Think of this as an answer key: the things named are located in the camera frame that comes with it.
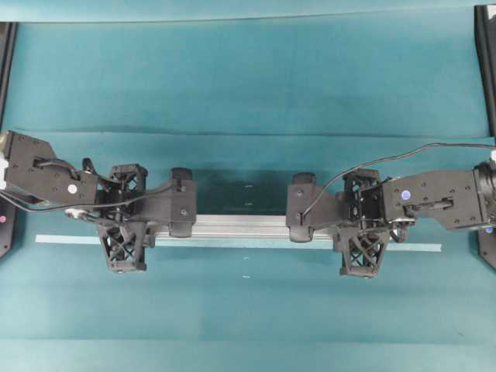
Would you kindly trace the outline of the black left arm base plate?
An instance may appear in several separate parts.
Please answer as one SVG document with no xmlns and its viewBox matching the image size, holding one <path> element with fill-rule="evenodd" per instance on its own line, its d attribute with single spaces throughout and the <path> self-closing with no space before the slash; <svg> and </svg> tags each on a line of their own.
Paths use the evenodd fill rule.
<svg viewBox="0 0 496 372">
<path fill-rule="evenodd" d="M 16 207 L 2 199 L 0 218 L 0 258 L 2 259 L 12 248 Z"/>
</svg>

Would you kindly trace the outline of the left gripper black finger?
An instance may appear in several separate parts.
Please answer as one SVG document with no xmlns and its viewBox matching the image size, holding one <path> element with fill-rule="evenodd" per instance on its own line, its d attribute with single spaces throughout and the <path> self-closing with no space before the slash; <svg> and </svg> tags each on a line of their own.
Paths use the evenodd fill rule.
<svg viewBox="0 0 496 372">
<path fill-rule="evenodd" d="M 98 236 L 111 272 L 146 271 L 145 223 L 98 225 Z"/>
<path fill-rule="evenodd" d="M 148 171 L 139 164 L 125 164 L 111 169 L 111 179 L 124 192 L 145 192 Z"/>
</svg>

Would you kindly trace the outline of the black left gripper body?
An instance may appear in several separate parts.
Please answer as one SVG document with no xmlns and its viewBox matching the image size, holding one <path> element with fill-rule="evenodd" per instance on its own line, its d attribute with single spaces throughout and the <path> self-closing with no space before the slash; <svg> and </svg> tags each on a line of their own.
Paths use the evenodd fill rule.
<svg viewBox="0 0 496 372">
<path fill-rule="evenodd" d="M 113 226 L 123 224 L 125 222 L 140 222 L 142 218 L 137 215 L 139 207 L 142 206 L 142 201 L 135 201 L 129 204 L 123 204 L 130 199 L 138 198 L 146 192 L 124 192 L 119 188 L 119 185 L 111 179 L 111 176 L 103 177 L 96 173 L 93 163 L 89 158 L 82 160 L 83 170 L 89 171 L 98 176 L 98 186 L 95 205 L 102 204 L 117 204 L 112 207 L 87 207 L 83 208 L 79 213 L 79 219 L 104 226 Z"/>
</svg>

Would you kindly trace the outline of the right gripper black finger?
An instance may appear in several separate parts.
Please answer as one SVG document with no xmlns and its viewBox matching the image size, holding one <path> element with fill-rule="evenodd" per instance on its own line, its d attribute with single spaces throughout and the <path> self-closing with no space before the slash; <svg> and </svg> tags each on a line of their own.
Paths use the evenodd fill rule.
<svg viewBox="0 0 496 372">
<path fill-rule="evenodd" d="M 339 252 L 342 254 L 341 275 L 376 277 L 388 246 L 388 233 L 345 228 L 339 231 Z"/>
<path fill-rule="evenodd" d="M 358 169 L 354 170 L 343 177 L 344 192 L 352 194 L 361 188 L 367 188 L 378 184 L 381 176 L 378 170 Z"/>
</svg>

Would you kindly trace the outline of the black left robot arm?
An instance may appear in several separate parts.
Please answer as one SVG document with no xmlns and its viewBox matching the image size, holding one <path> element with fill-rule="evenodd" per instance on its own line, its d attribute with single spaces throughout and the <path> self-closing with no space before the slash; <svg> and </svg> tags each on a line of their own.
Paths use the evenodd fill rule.
<svg viewBox="0 0 496 372">
<path fill-rule="evenodd" d="M 144 222 L 131 222 L 137 198 L 146 192 L 145 168 L 114 166 L 108 177 L 85 158 L 76 169 L 41 139 L 1 134 L 1 196 L 30 212 L 62 211 L 96 226 L 107 267 L 113 272 L 145 271 Z"/>
</svg>

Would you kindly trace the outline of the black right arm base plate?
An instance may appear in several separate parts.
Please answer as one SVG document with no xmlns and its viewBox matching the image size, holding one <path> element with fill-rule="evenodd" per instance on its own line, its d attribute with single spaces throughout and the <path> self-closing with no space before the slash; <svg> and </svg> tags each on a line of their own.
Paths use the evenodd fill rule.
<svg viewBox="0 0 496 372">
<path fill-rule="evenodd" d="M 494 227 L 487 227 L 477 231 L 477 246 L 479 257 L 496 271 L 496 234 Z"/>
</svg>

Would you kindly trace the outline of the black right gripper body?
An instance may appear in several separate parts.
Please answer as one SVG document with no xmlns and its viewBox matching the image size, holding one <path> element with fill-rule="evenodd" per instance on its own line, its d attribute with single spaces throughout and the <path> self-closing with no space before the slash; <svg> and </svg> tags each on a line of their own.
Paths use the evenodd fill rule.
<svg viewBox="0 0 496 372">
<path fill-rule="evenodd" d="M 347 203 L 346 218 L 338 227 L 358 228 L 361 230 L 389 229 L 393 233 L 405 231 L 405 213 L 402 211 L 399 217 L 386 217 L 385 198 L 394 196 L 398 199 L 395 208 L 403 210 L 405 203 L 405 188 L 395 186 L 398 178 L 387 178 L 378 184 L 361 188 L 359 191 L 346 194 L 344 201 Z"/>
</svg>

